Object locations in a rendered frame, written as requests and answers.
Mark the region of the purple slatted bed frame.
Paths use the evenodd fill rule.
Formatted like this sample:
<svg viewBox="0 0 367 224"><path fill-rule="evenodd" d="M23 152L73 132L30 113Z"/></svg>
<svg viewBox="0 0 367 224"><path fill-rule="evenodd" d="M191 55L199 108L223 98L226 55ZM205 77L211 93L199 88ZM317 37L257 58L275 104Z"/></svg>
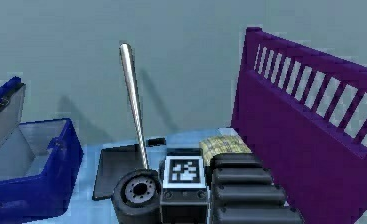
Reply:
<svg viewBox="0 0 367 224"><path fill-rule="evenodd" d="M338 80L329 110L345 87L357 88L338 125L286 91L295 66ZM367 210L367 118L355 136L344 131L366 95L366 67L247 28L231 126L270 168L305 224L355 224Z"/></svg>

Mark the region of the black flat tray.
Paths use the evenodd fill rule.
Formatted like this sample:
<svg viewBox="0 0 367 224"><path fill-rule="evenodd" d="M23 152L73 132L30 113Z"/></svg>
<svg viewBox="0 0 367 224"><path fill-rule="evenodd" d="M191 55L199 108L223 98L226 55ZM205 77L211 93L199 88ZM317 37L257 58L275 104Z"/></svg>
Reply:
<svg viewBox="0 0 367 224"><path fill-rule="evenodd" d="M153 138L146 141L146 154L150 169L159 170L161 161L165 159L166 149L165 138ZM100 151L92 199L94 201L109 199L123 176L142 168L141 150L137 143L104 146Z"/></svg>

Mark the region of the yellow checked cloth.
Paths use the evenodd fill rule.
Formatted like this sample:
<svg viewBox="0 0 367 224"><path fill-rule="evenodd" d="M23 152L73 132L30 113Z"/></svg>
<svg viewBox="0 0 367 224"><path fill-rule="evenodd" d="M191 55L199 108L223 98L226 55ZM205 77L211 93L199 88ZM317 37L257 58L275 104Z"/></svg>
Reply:
<svg viewBox="0 0 367 224"><path fill-rule="evenodd" d="M199 142L204 163L209 166L211 159L222 153L250 153L251 150L236 135L212 136Z"/></svg>

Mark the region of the blue open storage box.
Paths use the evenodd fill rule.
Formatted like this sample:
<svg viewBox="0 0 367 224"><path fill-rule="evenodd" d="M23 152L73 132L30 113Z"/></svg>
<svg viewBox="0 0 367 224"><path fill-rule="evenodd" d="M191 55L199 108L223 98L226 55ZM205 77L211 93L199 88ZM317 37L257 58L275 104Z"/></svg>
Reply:
<svg viewBox="0 0 367 224"><path fill-rule="evenodd" d="M0 224L64 214L83 158L69 118L21 121L26 85L0 87Z"/></svg>

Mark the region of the silver baseball bat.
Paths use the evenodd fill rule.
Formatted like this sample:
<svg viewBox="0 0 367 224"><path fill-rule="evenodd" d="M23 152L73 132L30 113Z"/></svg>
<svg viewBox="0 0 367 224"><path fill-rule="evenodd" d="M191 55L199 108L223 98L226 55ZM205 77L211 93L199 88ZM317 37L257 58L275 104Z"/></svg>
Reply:
<svg viewBox="0 0 367 224"><path fill-rule="evenodd" d="M120 60L123 68L124 79L127 87L129 103L133 115L135 130L137 134L138 144L141 153L142 165L145 169L149 168L148 158L146 153L145 139L143 135L143 127L141 120L140 101L138 96L138 88L136 83L136 73L132 48L128 43L122 43L119 46Z"/></svg>

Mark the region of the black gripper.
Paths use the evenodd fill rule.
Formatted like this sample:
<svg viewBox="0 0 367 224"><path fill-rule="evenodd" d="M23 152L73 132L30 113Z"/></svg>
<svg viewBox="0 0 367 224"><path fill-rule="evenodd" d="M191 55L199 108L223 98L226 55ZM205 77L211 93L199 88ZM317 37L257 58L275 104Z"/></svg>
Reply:
<svg viewBox="0 0 367 224"><path fill-rule="evenodd" d="M161 224L158 172L139 169L123 176L111 196L119 224Z"/></svg>

